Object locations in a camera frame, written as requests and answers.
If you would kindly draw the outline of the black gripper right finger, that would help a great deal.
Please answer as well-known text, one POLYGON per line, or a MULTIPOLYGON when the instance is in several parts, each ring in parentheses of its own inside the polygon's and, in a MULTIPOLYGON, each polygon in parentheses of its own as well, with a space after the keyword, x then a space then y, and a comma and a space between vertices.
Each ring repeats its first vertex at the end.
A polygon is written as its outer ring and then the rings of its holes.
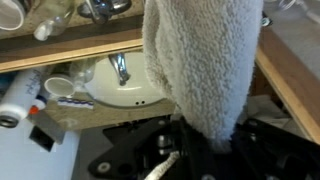
POLYGON ((320 180, 320 146, 312 141, 248 119, 231 143, 244 180, 320 180))

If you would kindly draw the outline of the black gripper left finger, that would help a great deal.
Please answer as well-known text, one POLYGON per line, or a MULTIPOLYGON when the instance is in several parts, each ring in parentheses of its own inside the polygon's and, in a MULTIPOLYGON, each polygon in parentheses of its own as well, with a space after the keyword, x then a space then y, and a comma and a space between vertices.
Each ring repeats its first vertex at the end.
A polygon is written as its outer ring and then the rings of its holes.
POLYGON ((184 126, 184 118, 156 117, 136 126, 107 129, 107 138, 119 138, 90 162, 88 171, 104 180, 187 180, 184 126))

